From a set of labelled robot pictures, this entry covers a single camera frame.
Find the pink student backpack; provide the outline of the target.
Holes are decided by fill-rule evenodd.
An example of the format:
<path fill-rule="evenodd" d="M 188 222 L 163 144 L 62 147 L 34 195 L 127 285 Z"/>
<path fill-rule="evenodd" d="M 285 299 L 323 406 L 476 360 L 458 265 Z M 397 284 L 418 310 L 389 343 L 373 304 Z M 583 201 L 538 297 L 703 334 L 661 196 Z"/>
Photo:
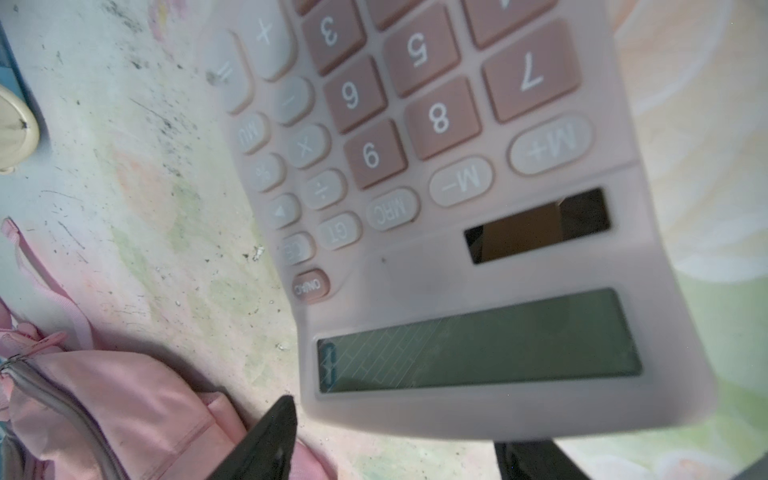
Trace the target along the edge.
<path fill-rule="evenodd" d="M 17 225 L 2 235 L 19 271 L 57 302 L 71 331 L 42 333 L 1 311 L 1 475 L 5 479 L 208 479 L 247 428 L 229 398 L 197 392 L 141 353 L 99 350 L 89 320 Z M 69 336 L 74 348 L 66 345 Z M 332 479 L 297 438 L 289 479 Z"/>

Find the pink white calculator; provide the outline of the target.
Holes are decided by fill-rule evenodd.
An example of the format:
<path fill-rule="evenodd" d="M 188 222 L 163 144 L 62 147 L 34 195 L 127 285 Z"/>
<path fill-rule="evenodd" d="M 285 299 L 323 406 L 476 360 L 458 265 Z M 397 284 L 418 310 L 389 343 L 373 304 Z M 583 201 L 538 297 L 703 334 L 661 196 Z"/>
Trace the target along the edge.
<path fill-rule="evenodd" d="M 603 1 L 219 1 L 200 37 L 314 419 L 527 441 L 697 422 Z"/>

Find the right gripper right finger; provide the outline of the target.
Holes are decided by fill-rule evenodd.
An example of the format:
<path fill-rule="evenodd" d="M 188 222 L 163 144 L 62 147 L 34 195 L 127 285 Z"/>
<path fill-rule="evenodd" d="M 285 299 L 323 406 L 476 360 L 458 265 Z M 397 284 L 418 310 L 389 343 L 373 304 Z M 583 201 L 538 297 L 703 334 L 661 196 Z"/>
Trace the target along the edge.
<path fill-rule="evenodd" d="M 495 442 L 503 480 L 589 480 L 552 440 Z"/>

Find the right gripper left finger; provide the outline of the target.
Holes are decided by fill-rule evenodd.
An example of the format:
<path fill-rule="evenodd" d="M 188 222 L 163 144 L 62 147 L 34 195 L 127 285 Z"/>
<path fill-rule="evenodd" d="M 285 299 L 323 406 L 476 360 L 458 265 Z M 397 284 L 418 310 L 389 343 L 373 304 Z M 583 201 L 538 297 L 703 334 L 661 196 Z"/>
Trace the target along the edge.
<path fill-rule="evenodd" d="M 208 479 L 288 480 L 297 427 L 294 397 L 283 395 Z"/>

